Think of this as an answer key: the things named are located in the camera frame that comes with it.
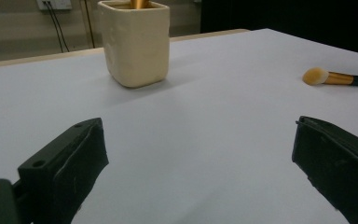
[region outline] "beige cup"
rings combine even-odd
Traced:
[[[125,87],[137,88],[167,76],[170,9],[150,2],[131,9],[130,1],[98,3],[103,49],[109,73]]]

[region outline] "gold ferrule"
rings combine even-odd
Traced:
[[[131,0],[131,9],[148,8],[149,5],[149,0]]]
[[[324,82],[324,84],[351,85],[352,82],[353,82],[353,76],[351,76],[351,75],[329,72],[329,76],[328,76],[327,80]]]

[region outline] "brush bristles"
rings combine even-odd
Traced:
[[[328,76],[329,73],[326,70],[320,67],[314,67],[304,74],[303,81],[311,86],[318,85],[324,83]]]

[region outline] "black cable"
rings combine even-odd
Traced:
[[[53,20],[54,27],[56,28],[56,33],[57,33],[57,37],[58,37],[58,42],[60,42],[61,53],[63,53],[60,35],[58,34],[58,29],[57,29],[57,25],[56,25],[56,23],[55,23],[55,20],[54,20],[54,18],[53,18],[53,14],[51,13],[50,7],[49,7],[48,4],[46,3],[46,1],[43,1],[43,4],[45,4],[45,6],[48,8],[48,14],[50,14],[50,17],[51,17],[51,19]]]
[[[69,52],[69,49],[68,49],[68,46],[66,45],[66,42],[65,42],[65,38],[63,37],[63,33],[62,33],[62,29],[61,29],[61,26],[60,26],[60,22],[58,21],[57,17],[56,17],[56,14],[54,12],[54,9],[53,9],[53,6],[51,5],[51,3],[48,1],[48,4],[50,5],[51,7],[51,11],[53,12],[53,16],[58,24],[58,28],[60,29],[60,33],[61,33],[61,37],[62,37],[62,41],[63,41],[63,44],[65,45],[66,47],[66,50],[68,50]]]

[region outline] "white table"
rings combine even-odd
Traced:
[[[102,52],[0,66],[0,177],[71,125],[101,117],[110,164],[73,223],[347,223],[291,161],[295,121],[358,135],[358,53],[272,30],[173,42],[167,79],[131,90]]]

